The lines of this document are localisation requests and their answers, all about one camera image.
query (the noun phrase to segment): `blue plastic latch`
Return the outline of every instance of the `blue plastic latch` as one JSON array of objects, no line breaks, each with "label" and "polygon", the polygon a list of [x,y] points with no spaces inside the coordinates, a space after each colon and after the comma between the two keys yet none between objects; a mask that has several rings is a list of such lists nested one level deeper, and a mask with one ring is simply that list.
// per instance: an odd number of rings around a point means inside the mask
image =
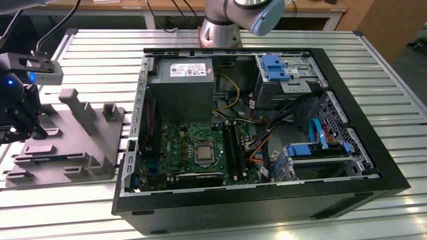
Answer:
[{"label": "blue plastic latch", "polygon": [[289,157],[293,157],[295,156],[295,150],[293,150],[293,147],[292,146],[288,146],[287,147],[287,154]]},{"label": "blue plastic latch", "polygon": [[281,62],[277,55],[263,55],[261,66],[267,73],[267,79],[269,82],[287,82],[291,80],[291,76],[285,72],[285,64]]},{"label": "blue plastic latch", "polygon": [[312,154],[307,144],[304,144],[304,145],[293,145],[292,147],[293,147],[296,156],[305,156],[305,155],[311,155]]},{"label": "blue plastic latch", "polygon": [[344,151],[345,151],[345,153],[347,153],[347,156],[348,156],[349,154],[352,154],[352,146],[349,145],[348,142],[344,142],[344,143],[341,144],[341,147],[344,148]]},{"label": "blue plastic latch", "polygon": [[303,145],[292,145],[287,147],[287,154],[289,157],[292,156],[307,156],[311,155],[309,147],[307,144]]}]

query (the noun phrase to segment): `sticker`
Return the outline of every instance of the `sticker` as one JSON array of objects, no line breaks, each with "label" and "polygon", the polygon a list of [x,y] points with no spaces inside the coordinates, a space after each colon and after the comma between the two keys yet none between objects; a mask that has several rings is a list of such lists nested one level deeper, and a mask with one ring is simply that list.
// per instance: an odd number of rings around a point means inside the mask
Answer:
[{"label": "sticker", "polygon": [[121,6],[123,9],[141,9],[140,6]]},{"label": "sticker", "polygon": [[204,63],[180,63],[171,65],[171,77],[201,77],[207,75]]},{"label": "sticker", "polygon": [[299,71],[297,71],[295,68],[287,68],[287,69],[285,69],[285,72],[287,72],[288,74],[299,74]]},{"label": "sticker", "polygon": [[264,166],[261,166],[259,171],[268,178],[268,170],[267,170],[267,168]]},{"label": "sticker", "polygon": [[248,101],[248,108],[255,109],[255,101],[253,100]]}]

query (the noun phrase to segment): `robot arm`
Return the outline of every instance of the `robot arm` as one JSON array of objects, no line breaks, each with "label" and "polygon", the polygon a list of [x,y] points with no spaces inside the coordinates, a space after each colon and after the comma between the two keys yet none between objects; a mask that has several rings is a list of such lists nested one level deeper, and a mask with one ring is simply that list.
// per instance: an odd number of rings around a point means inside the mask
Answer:
[{"label": "robot arm", "polygon": [[199,41],[204,48],[236,48],[241,45],[239,26],[264,36],[284,12],[284,0],[205,0]]}]

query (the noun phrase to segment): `floor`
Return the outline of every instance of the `floor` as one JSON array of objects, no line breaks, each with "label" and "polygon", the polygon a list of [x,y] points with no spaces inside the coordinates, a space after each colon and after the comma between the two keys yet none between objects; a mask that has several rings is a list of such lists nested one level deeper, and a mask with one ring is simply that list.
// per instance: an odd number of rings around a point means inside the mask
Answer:
[{"label": "floor", "polygon": [[391,67],[427,105],[427,53],[407,46]]}]

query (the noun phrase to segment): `yellow wire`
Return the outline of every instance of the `yellow wire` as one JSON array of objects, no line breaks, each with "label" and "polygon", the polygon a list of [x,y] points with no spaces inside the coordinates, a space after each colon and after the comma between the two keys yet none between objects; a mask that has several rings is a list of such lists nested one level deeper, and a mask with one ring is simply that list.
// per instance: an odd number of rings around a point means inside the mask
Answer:
[{"label": "yellow wire", "polygon": [[237,84],[235,83],[235,81],[233,81],[229,77],[227,77],[224,74],[221,74],[221,73],[215,73],[215,75],[223,76],[223,77],[232,83],[232,85],[233,85],[233,87],[235,87],[235,90],[236,90],[236,92],[237,92],[237,96],[236,96],[235,101],[232,102],[232,104],[229,104],[228,106],[216,107],[216,108],[213,108],[213,110],[229,109],[229,108],[239,102],[240,89],[239,89],[239,86],[237,86]]},{"label": "yellow wire", "polygon": [[261,143],[260,143],[260,145],[257,146],[256,150],[253,151],[251,157],[248,158],[249,161],[253,161],[253,156],[255,156],[256,152],[261,149],[263,145],[267,143],[267,141],[268,141],[268,139],[269,139],[271,136],[272,136],[272,135],[269,134],[268,137],[264,139],[264,141],[261,141]]}]

